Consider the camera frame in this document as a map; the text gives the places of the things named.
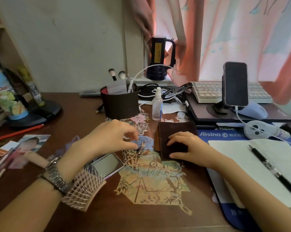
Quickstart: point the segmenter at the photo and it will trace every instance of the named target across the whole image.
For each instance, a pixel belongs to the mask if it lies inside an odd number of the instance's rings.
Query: computer mouse
[[[244,109],[239,110],[238,113],[257,120],[266,119],[268,116],[267,111],[261,105],[253,101],[249,101],[249,104]]]

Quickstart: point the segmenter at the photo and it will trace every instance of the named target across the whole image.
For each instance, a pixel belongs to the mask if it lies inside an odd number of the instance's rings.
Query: smartphone
[[[245,107],[249,104],[248,70],[241,62],[225,62],[223,66],[222,97],[226,106]]]
[[[104,179],[107,179],[124,168],[124,163],[115,153],[110,153],[94,160],[91,163],[91,167],[98,173],[98,175],[103,176]]]

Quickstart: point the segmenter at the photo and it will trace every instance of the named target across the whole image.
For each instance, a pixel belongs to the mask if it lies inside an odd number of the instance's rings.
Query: wall
[[[0,18],[42,92],[99,89],[125,70],[122,0],[0,0]]]

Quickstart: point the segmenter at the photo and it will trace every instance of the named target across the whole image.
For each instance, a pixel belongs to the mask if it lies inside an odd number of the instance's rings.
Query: brown wallet
[[[159,122],[158,131],[159,131],[160,155],[163,160],[171,160],[171,158],[169,158],[169,155],[173,152],[187,152],[188,150],[185,144],[179,142],[167,146],[170,135],[177,132],[190,132],[193,133],[194,135],[197,135],[196,125],[193,121],[177,123]]]

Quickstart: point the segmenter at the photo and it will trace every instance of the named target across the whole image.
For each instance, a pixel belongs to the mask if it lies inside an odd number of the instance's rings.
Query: rectangular compact mirror
[[[115,153],[110,153],[94,160],[91,163],[91,167],[100,176],[104,176],[104,179],[107,179],[124,168],[124,163]]]

